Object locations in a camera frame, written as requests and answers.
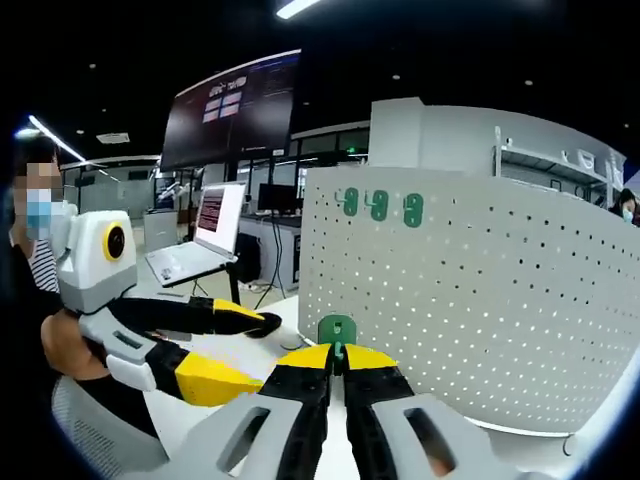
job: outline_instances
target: yellow robot eye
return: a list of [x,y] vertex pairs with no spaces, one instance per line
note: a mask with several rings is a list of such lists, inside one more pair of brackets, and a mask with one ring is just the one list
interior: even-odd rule
[[107,260],[115,262],[124,252],[124,230],[120,222],[112,222],[102,237],[102,251]]

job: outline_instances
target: laptop screen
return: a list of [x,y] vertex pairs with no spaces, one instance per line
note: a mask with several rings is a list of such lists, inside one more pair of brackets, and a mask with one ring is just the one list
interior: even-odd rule
[[196,242],[235,252],[244,190],[242,183],[205,187],[196,219]]

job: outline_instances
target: white pegboard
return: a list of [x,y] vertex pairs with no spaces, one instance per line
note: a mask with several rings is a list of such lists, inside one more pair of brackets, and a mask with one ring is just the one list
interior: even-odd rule
[[[354,216],[338,201],[349,188]],[[376,190],[388,192],[384,221],[365,205]],[[417,227],[404,221],[409,194],[424,201]],[[575,432],[638,345],[640,230],[562,194],[428,170],[313,169],[302,239],[300,331],[317,340],[325,315],[351,315],[358,343],[398,360],[417,393],[476,420]]]

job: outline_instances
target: laptop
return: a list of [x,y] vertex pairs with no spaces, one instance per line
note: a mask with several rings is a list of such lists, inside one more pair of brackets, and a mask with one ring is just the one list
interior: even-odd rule
[[220,271],[226,264],[237,261],[234,252],[245,187],[244,183],[205,187],[193,241],[146,255],[149,267],[163,287]]

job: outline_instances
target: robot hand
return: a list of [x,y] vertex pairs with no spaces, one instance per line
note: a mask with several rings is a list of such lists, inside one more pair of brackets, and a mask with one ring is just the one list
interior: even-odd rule
[[82,335],[116,380],[202,406],[221,405],[260,389],[262,383],[244,373],[147,332],[261,338],[280,326],[278,316],[222,299],[133,294],[136,248],[128,215],[104,211],[78,216],[70,204],[62,210],[52,232],[62,302],[79,315]]

